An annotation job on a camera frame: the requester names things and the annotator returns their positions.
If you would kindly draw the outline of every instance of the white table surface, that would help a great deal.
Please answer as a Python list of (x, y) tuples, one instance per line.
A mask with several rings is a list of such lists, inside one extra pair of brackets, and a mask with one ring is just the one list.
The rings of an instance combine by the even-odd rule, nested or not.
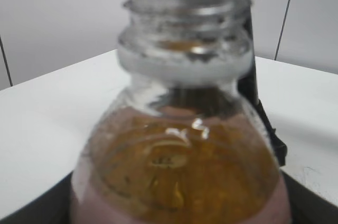
[[(284, 170), (338, 205), (338, 75), (257, 58), (259, 94), (288, 145)], [(0, 219), (72, 171), (128, 83), (115, 51), (0, 91)]]

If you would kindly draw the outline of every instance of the amber liquid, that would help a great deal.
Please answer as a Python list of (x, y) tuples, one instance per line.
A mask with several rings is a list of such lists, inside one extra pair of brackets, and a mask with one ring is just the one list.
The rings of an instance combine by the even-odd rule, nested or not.
[(74, 224), (290, 223), (276, 162), (244, 114), (162, 111), (100, 124), (74, 173)]

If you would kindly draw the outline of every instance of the white wall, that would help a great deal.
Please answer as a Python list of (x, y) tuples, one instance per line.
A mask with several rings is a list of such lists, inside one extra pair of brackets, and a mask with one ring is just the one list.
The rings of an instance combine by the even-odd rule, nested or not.
[(8, 88), (10, 82), (6, 73), (5, 63), (2, 58), (2, 53), (0, 51), (0, 90)]
[(338, 0), (291, 0), (278, 60), (338, 73)]
[(17, 84), (116, 48), (123, 0), (0, 0), (0, 34)]

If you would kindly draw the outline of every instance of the bottle neck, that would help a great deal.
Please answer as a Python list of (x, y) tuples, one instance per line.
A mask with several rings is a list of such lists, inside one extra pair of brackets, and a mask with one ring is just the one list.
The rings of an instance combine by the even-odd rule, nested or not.
[(128, 105), (153, 116), (214, 117), (231, 114), (240, 95), (235, 80), (213, 86), (178, 86), (139, 74), (126, 89)]

